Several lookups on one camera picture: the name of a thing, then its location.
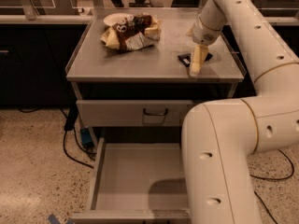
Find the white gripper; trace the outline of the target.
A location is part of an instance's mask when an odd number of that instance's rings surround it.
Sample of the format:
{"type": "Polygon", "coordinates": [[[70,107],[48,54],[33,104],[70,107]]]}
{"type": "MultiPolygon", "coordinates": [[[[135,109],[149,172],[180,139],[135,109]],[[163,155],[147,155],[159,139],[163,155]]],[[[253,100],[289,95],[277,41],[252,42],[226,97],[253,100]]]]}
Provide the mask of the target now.
{"type": "Polygon", "coordinates": [[[195,46],[191,54],[189,74],[191,77],[199,75],[201,66],[208,55],[208,46],[213,44],[221,34],[223,20],[202,19],[198,17],[192,29],[186,32],[186,36],[192,37],[195,46]]]}

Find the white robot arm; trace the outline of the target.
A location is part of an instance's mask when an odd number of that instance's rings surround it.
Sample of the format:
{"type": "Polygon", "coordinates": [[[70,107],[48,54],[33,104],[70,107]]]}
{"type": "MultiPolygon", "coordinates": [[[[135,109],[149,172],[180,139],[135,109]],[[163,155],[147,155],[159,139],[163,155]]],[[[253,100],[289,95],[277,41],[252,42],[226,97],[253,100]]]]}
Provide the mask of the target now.
{"type": "Polygon", "coordinates": [[[201,103],[182,126],[182,159],[192,224],[263,224],[247,157],[298,141],[299,63],[252,0],[208,0],[194,31],[229,24],[256,91],[201,103]]]}

